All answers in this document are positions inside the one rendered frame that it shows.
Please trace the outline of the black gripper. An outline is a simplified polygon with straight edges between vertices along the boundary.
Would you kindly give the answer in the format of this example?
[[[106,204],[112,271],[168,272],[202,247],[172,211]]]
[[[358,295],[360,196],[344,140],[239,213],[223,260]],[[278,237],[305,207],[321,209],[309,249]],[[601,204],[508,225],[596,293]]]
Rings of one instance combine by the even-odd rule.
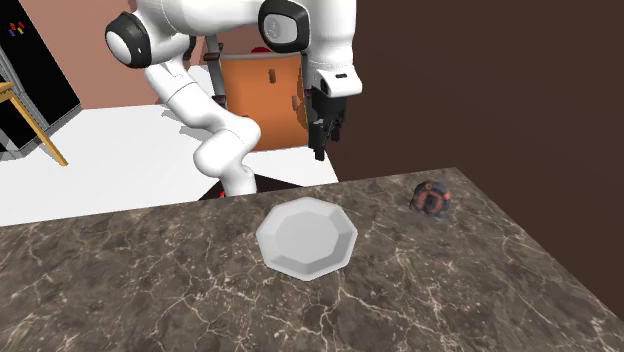
[[[305,105],[309,127],[309,147],[315,153],[315,159],[325,160],[326,139],[333,142],[340,140],[341,127],[346,119],[347,98],[330,98],[317,88],[306,88]],[[328,132],[323,119],[332,118]]]

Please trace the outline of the orange cabinet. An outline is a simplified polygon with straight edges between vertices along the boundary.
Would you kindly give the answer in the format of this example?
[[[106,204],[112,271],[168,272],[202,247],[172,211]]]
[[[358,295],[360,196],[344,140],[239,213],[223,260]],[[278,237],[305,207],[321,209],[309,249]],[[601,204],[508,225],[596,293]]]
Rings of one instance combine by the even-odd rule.
[[[257,151],[308,143],[300,54],[222,55],[221,69],[228,110],[254,120],[261,129]]]

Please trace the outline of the dark robot stand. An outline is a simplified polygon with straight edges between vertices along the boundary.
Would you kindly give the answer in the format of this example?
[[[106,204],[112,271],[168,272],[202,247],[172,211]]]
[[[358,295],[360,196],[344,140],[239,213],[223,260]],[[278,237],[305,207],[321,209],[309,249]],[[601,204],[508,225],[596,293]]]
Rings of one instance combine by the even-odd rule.
[[[255,175],[257,192],[269,192],[269,191],[277,191],[284,189],[292,189],[292,188],[301,188],[301,185],[296,185],[290,182],[266,177],[263,175]],[[225,192],[222,183],[218,181],[215,185],[213,185],[202,197],[201,200],[209,200],[209,199],[218,199],[227,197],[228,194]]]

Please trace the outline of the white octagonal plate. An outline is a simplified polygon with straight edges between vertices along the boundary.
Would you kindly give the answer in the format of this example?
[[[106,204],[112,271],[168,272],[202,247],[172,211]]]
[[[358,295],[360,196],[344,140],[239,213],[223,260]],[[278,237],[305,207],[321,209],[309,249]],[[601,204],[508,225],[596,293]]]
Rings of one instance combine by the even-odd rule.
[[[312,197],[274,206],[256,231],[265,265],[301,281],[345,267],[357,235],[339,205]]]

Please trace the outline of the dark patterned round object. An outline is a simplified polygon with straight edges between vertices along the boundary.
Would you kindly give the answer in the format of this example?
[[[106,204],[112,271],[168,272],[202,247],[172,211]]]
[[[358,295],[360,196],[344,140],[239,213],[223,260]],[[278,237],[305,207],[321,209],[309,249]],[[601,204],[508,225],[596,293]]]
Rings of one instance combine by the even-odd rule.
[[[451,195],[444,184],[427,180],[418,184],[409,208],[424,216],[442,219],[451,205]]]

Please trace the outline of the black refrigerator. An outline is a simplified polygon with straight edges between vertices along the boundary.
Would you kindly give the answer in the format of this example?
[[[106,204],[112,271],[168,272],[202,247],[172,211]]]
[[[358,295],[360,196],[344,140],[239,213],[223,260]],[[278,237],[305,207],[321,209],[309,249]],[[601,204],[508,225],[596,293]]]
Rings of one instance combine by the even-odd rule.
[[[0,0],[0,83],[13,91],[51,136],[82,111],[80,100],[19,0]],[[0,103],[0,160],[28,155],[41,143],[5,101]]]

